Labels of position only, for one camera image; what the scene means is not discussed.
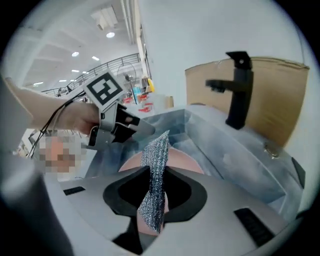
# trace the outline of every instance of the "pink surface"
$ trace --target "pink surface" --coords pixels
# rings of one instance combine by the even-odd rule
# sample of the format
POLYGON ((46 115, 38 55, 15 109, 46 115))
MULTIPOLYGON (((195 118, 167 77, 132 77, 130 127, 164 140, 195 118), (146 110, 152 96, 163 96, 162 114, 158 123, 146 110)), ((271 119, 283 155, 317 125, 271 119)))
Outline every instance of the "pink surface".
MULTIPOLYGON (((140 161, 141 161, 141 155, 142 155, 142 152, 139 152, 134 156, 132 156, 130 159, 128 159, 120 168, 119 172, 126 171, 134 167, 139 167, 140 161)), ((168 161, 166 162, 166 165, 204 174, 199 164, 191 156, 172 147, 169 148, 168 161)), ((165 195, 164 212, 167 213, 168 211, 169 211, 168 198, 167 198, 167 195, 165 195)), ((137 227, 139 232, 152 235, 152 236, 158 235, 157 232, 153 231, 151 228, 148 227, 148 225, 145 223, 145 221, 143 220, 139 212, 137 212, 136 214, 136 221, 137 221, 137 227)))

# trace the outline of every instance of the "black cable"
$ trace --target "black cable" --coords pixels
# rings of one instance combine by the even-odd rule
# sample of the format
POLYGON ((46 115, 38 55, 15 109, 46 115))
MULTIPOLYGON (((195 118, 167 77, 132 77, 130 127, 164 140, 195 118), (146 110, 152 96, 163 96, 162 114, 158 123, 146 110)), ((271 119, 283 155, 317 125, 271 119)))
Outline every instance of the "black cable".
POLYGON ((70 105, 71 103, 74 102, 75 99, 79 98, 79 97, 82 97, 84 96, 86 93, 84 91, 78 93, 76 96, 72 97, 71 99, 67 100, 64 104, 62 104, 60 107, 58 107, 54 112, 53 114, 51 115, 51 117, 49 118, 49 120, 46 122, 46 124, 42 127, 42 129, 40 130, 40 134, 38 136, 38 138, 36 139, 36 141, 33 143, 32 147, 31 147, 31 150, 30 150, 30 153, 28 155, 28 157, 32 158, 34 156, 34 153, 35 153, 35 149, 36 149, 36 146, 39 142, 39 140, 43 137, 43 135, 45 134, 45 132, 47 131, 50 123, 52 122, 52 120, 55 118, 56 114, 58 113, 58 111, 60 109, 62 109, 63 107, 67 107, 68 105, 70 105))

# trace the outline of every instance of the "hand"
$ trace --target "hand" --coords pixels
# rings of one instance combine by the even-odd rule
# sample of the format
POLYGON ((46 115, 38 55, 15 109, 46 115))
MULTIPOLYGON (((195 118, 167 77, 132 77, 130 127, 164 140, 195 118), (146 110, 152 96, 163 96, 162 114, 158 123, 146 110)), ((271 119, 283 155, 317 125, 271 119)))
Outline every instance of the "hand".
POLYGON ((96 105, 73 102, 65 108, 56 125, 58 129, 77 130, 89 135, 92 127, 99 124, 99 110, 96 105))

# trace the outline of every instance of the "ceiling light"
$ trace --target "ceiling light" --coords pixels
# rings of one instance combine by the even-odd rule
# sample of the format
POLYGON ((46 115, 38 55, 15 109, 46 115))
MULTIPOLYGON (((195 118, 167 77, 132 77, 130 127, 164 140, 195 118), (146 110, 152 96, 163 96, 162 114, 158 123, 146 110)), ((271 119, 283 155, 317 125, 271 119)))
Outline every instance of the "ceiling light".
POLYGON ((107 38, 113 38, 115 36, 115 33, 113 32, 109 32, 108 34, 106 34, 107 38))

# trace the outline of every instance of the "black faucet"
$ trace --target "black faucet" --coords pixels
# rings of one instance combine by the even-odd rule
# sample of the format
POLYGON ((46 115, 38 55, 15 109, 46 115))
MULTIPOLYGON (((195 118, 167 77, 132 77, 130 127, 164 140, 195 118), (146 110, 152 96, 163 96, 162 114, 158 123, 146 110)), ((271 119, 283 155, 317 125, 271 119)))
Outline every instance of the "black faucet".
POLYGON ((251 59, 246 51, 231 51, 226 54, 234 60, 233 81, 206 80, 205 86, 211 87, 211 90, 217 93, 224 93, 226 89, 233 92, 229 115, 225 123, 239 130, 246 123, 254 73, 251 70, 251 59))

